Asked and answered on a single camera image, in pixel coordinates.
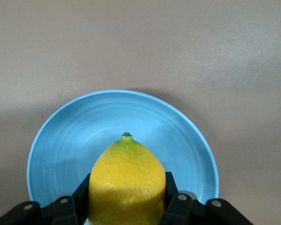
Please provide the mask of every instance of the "lemon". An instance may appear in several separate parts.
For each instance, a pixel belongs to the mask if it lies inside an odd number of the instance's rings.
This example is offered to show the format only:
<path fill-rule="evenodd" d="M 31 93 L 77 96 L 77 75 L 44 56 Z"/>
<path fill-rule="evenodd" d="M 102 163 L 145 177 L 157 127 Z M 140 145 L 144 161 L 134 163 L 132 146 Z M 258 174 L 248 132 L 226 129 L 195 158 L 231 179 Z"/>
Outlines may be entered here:
<path fill-rule="evenodd" d="M 165 170 L 129 133 L 96 161 L 89 179 L 90 225 L 157 225 L 164 213 Z"/>

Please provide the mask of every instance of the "lemon stem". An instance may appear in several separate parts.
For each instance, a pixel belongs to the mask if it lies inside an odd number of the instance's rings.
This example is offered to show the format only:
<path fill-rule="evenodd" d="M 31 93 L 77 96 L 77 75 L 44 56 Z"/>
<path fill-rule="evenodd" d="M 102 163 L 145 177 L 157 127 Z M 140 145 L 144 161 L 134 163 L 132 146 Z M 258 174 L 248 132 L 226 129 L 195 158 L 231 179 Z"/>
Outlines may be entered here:
<path fill-rule="evenodd" d="M 124 132 L 124 134 L 121 135 L 121 138 L 126 141 L 133 140 L 132 135 L 129 132 Z"/>

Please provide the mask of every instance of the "gray table surface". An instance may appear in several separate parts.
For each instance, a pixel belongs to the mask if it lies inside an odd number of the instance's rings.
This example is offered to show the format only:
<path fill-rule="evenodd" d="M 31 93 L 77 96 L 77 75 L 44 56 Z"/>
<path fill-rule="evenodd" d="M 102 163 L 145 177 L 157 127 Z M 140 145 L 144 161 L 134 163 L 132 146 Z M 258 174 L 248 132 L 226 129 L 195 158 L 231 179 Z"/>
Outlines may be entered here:
<path fill-rule="evenodd" d="M 281 225 L 281 0 L 0 1 L 0 215 L 29 199 L 46 119 L 105 89 L 181 110 L 214 153 L 220 197 Z"/>

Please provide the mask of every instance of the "screw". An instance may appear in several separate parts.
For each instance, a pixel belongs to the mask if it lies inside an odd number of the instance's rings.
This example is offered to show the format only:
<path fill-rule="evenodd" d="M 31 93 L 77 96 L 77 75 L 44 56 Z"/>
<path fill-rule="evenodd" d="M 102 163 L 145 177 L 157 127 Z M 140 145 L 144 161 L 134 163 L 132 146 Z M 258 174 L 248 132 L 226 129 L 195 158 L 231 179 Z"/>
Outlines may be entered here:
<path fill-rule="evenodd" d="M 182 200 L 182 201 L 185 201 L 187 199 L 187 197 L 183 194 L 180 194 L 180 195 L 178 195 L 178 199 Z"/>
<path fill-rule="evenodd" d="M 222 206 L 222 204 L 218 200 L 213 200 L 211 202 L 211 204 L 213 204 L 215 207 L 221 207 Z"/>
<path fill-rule="evenodd" d="M 60 200 L 60 203 L 62 203 L 62 204 L 66 203 L 66 202 L 67 202 L 67 198 L 63 198 L 63 199 Z"/>
<path fill-rule="evenodd" d="M 25 205 L 23 209 L 30 210 L 33 207 L 32 204 Z"/>

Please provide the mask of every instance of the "blue bowl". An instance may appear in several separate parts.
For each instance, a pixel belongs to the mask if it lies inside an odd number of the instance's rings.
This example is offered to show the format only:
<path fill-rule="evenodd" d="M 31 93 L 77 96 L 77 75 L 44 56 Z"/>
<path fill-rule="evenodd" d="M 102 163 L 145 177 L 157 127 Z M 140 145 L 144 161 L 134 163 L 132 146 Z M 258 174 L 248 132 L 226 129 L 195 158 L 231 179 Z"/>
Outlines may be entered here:
<path fill-rule="evenodd" d="M 179 190 L 205 204 L 219 194 L 208 143 L 198 128 L 170 104 L 131 90 L 103 90 L 78 97 L 41 127 L 31 147 L 27 183 L 31 200 L 44 207 L 76 190 L 98 157 L 124 132 L 149 148 Z"/>

